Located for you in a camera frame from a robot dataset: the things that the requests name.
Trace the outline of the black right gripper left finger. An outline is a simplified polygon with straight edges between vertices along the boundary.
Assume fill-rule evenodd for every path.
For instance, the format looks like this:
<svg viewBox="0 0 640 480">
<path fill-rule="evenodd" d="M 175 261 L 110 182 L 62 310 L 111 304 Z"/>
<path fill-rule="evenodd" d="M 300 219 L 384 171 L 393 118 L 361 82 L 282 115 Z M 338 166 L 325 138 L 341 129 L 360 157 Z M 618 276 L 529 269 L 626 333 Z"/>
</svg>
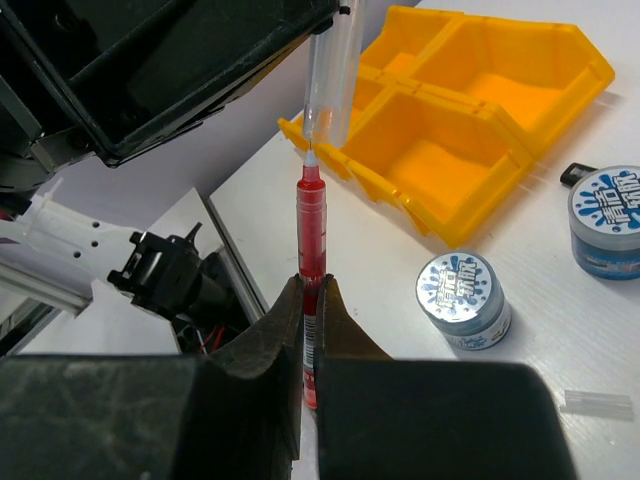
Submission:
<svg viewBox="0 0 640 480">
<path fill-rule="evenodd" d="M 287 479 L 300 455 L 302 303 L 207 355 L 1 362 L 5 479 Z"/>
</svg>

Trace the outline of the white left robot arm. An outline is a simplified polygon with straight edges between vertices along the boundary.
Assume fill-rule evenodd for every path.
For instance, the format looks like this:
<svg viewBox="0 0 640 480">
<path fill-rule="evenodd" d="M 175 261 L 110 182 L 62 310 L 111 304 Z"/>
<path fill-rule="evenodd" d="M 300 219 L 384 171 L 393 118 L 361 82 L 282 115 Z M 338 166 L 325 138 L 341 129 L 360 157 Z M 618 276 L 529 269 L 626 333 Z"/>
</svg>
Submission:
<svg viewBox="0 0 640 480">
<path fill-rule="evenodd" d="M 1 5 L 3 237 L 67 261 L 169 320 L 206 323 L 227 292 L 193 234 L 159 237 L 40 197 L 89 156 L 118 167 L 198 127 L 301 43 L 316 75 L 306 131 L 337 142 L 360 1 L 5 1 Z"/>
</svg>

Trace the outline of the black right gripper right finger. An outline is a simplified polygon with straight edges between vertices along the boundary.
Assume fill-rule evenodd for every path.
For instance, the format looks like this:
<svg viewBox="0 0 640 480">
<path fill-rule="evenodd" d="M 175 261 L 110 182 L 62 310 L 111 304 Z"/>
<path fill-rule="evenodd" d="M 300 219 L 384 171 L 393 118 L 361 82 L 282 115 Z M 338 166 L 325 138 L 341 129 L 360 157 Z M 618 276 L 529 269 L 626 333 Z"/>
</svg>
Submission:
<svg viewBox="0 0 640 480">
<path fill-rule="evenodd" d="M 315 340 L 323 479 L 572 479 L 576 469 L 537 372 L 504 362 L 395 360 L 319 291 Z"/>
</svg>

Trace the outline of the clear pen cap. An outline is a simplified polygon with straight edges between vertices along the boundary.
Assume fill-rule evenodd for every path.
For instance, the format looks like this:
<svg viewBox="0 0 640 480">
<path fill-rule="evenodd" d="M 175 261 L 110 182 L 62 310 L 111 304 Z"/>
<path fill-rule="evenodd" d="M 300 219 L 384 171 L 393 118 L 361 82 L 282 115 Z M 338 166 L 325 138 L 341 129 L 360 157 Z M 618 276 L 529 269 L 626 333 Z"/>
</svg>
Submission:
<svg viewBox="0 0 640 480">
<path fill-rule="evenodd" d="M 565 390 L 559 410 L 567 414 L 614 419 L 633 419 L 633 403 L 628 395 Z"/>
<path fill-rule="evenodd" d="M 363 44 L 366 1 L 340 1 L 330 25 L 311 37 L 302 134 L 311 144 L 347 139 Z"/>
</svg>

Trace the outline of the red gel pen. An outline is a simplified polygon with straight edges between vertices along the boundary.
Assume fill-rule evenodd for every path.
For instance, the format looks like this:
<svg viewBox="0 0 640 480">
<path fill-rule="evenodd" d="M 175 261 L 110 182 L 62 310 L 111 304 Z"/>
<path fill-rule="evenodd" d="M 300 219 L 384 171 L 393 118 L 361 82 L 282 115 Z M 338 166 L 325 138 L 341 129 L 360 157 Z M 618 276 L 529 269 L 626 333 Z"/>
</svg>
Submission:
<svg viewBox="0 0 640 480">
<path fill-rule="evenodd" d="M 314 346 L 319 290 L 326 275 L 326 183 L 319 161 L 310 148 L 297 182 L 296 215 L 298 270 L 304 283 L 303 297 L 303 394 L 306 405 L 317 408 Z"/>
</svg>

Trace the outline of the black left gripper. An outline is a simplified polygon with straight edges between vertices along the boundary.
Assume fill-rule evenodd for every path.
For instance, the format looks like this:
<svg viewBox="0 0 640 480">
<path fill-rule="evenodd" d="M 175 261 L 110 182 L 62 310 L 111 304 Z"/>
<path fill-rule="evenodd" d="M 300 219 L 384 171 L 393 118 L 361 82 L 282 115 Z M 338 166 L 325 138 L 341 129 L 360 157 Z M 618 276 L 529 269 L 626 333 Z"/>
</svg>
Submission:
<svg viewBox="0 0 640 480">
<path fill-rule="evenodd" d="M 328 26 L 335 1 L 5 1 L 1 76 L 24 119 L 1 148 L 24 156 L 70 128 L 108 166 L 168 142 L 251 90 Z"/>
</svg>

